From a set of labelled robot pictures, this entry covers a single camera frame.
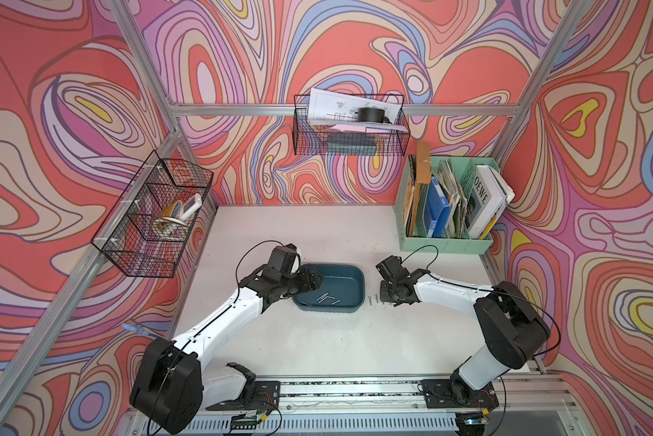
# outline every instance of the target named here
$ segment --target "white table surface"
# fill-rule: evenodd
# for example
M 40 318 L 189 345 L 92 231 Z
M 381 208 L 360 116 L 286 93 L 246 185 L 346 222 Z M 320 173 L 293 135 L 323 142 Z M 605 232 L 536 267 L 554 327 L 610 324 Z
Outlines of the white table surface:
M 256 243 L 294 243 L 303 263 L 355 265 L 366 280 L 365 303 L 354 313 L 308 312 L 278 301 L 234 336 L 210 367 L 237 362 L 257 375 L 405 375 L 453 372 L 484 344 L 479 323 L 433 304 L 377 303 L 375 265 L 399 251 L 391 206 L 224 206 L 202 253 L 176 333 L 205 318 L 234 292 L 234 270 Z M 244 258 L 239 279 L 268 261 L 275 244 Z M 424 268 L 434 253 L 404 263 Z M 441 254 L 431 271 L 490 284 L 477 255 Z

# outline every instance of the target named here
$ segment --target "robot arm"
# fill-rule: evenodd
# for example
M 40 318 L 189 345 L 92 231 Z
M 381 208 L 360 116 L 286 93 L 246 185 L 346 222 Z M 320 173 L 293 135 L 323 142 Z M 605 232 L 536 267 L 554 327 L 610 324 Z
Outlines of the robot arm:
M 219 371 L 203 371 L 229 338 L 271 304 L 319 289 L 322 275 L 299 264 L 295 246 L 276 247 L 269 263 L 245 277 L 206 319 L 171 341 L 155 339 L 145 349 L 130 404 L 174 435 L 200 407 L 251 397 L 256 376 L 243 366 L 228 363 Z
M 383 301 L 435 303 L 477 318 L 484 335 L 479 351 L 451 376 L 455 402 L 467 404 L 479 391 L 509 369 L 520 369 L 547 342 L 550 330 L 520 290 L 510 282 L 480 286 L 448 280 L 417 269 L 411 273 L 402 258 L 390 256 L 377 265 L 384 279 Z
M 206 319 L 173 340 L 155 339 L 145 350 L 130 392 L 130 404 L 171 434 L 182 431 L 200 407 L 254 395 L 256 376 L 241 365 L 203 373 L 217 351 L 240 328 L 281 298 L 319 289 L 323 277 L 299 267 L 292 245 L 276 247 L 269 263 L 245 277 L 232 296 Z M 395 305 L 435 303 L 479 320 L 486 344 L 453 372 L 451 397 L 467 405 L 474 393 L 524 363 L 549 338 L 549 328 L 511 283 L 478 286 L 417 269 L 401 257 L 377 265 L 382 301 Z

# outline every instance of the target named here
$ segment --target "metal extrusion bar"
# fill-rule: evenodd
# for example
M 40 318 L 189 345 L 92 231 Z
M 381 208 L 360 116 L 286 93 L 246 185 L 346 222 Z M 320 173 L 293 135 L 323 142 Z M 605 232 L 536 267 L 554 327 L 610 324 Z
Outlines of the metal extrusion bar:
M 542 85 L 552 72 L 566 44 L 573 37 L 573 32 L 576 30 L 578 23 L 592 4 L 593 0 L 571 0 L 571 3 L 568 4 L 564 16 L 559 20 L 554 34 L 525 85 L 523 94 L 518 101 L 519 109 L 517 114 L 510 123 L 505 125 L 501 135 L 499 135 L 499 140 L 491 151 L 490 157 L 496 161 L 499 161 L 508 147 L 511 146 L 514 135 L 522 127 L 523 120 L 531 110 L 535 98 L 540 94 Z
M 295 105 L 257 105 L 257 104 L 221 104 L 197 105 L 190 103 L 177 103 L 171 105 L 172 113 L 177 117 L 292 117 Z M 518 105 L 424 105 L 405 104 L 404 113 L 409 116 L 487 116 L 487 117 L 512 117 L 518 111 Z
M 111 13 L 116 19 L 116 22 L 118 22 L 118 27 L 121 29 L 122 36 L 130 48 L 132 57 L 139 65 L 140 74 L 152 91 L 155 103 L 165 120 L 166 126 L 169 128 L 170 133 L 182 133 L 178 120 L 172 114 L 171 107 L 169 106 L 169 95 L 166 93 L 157 68 L 152 64 L 152 56 L 147 47 L 147 43 L 137 26 L 135 16 L 130 12 L 128 2 L 126 0 L 110 0 L 109 5 L 111 5 Z M 185 135 L 180 145 L 183 158 L 186 161 L 198 163 L 198 159 L 190 144 L 188 144 Z
M 498 284 L 501 283 L 501 274 L 499 270 L 496 267 L 496 262 L 494 262 L 491 253 L 488 251 L 480 256 L 481 258 L 481 264 L 484 266 L 486 269 L 486 273 L 489 276 L 489 280 L 491 280 L 491 284 Z
M 176 143 L 181 139 L 179 136 L 178 132 L 168 135 L 157 150 L 159 155 L 170 156 L 174 152 Z M 140 176 L 125 193 L 123 201 L 128 201 L 136 196 L 154 167 L 154 164 L 148 165 L 140 171 Z M 125 210 L 126 207 L 118 207 L 100 232 L 101 236 L 110 235 Z M 43 316 L 0 375 L 0 429 L 105 261 L 106 257 L 99 250 L 89 246 L 84 257 L 69 275 Z

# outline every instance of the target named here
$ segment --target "psychedelic patterned wall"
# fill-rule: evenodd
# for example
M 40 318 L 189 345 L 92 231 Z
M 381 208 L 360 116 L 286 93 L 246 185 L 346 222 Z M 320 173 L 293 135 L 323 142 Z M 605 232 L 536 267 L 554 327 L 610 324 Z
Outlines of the psychedelic patterned wall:
M 415 139 L 433 154 L 486 155 L 504 117 L 409 117 Z M 295 156 L 292 117 L 187 117 L 182 128 L 201 165 L 216 173 L 223 204 L 394 204 L 399 156 Z
M 597 434 L 653 435 L 653 1 L 593 5 L 503 164 L 491 251 L 561 325 L 545 363 Z
M 319 87 L 416 103 L 516 102 L 562 0 L 148 0 L 133 7 L 174 102 L 274 103 Z M 501 117 L 412 117 L 434 152 L 485 155 Z M 220 203 L 384 203 L 401 158 L 295 156 L 291 118 L 181 120 Z
M 118 434 L 134 375 L 151 342 L 120 326 L 138 324 L 160 336 L 169 331 L 208 222 L 203 207 L 172 279 L 125 277 L 104 265 L 0 436 Z
M 100 1 L 0 1 L 0 373 L 165 135 Z M 120 324 L 166 333 L 206 224 L 173 280 L 102 268 L 1 434 L 112 432 L 147 343 Z

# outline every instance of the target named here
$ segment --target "black wire basket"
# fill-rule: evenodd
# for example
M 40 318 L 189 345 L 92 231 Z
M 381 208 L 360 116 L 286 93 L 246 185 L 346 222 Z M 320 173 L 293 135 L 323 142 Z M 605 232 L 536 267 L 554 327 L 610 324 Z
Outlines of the black wire basket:
M 130 205 L 124 205 L 123 196 L 139 177 L 146 180 L 134 199 L 128 200 Z M 127 276 L 174 277 L 200 209 L 182 223 L 158 214 L 177 201 L 186 203 L 195 194 L 205 201 L 212 182 L 211 171 L 182 159 L 159 159 L 153 152 L 106 215 L 91 243 Z M 120 221 L 110 234 L 101 235 L 112 214 Z
M 295 115 L 292 124 L 292 143 L 296 155 L 332 155 L 348 154 L 355 156 L 403 156 L 409 145 L 409 122 L 404 116 L 404 96 L 402 94 L 354 94 L 356 97 L 392 102 L 400 105 L 397 118 L 392 122 L 406 128 L 406 131 L 367 129 L 366 132 L 332 131 L 332 125 L 312 125 L 307 120 L 309 94 L 294 97 Z M 340 121 L 357 121 L 355 118 L 343 117 Z

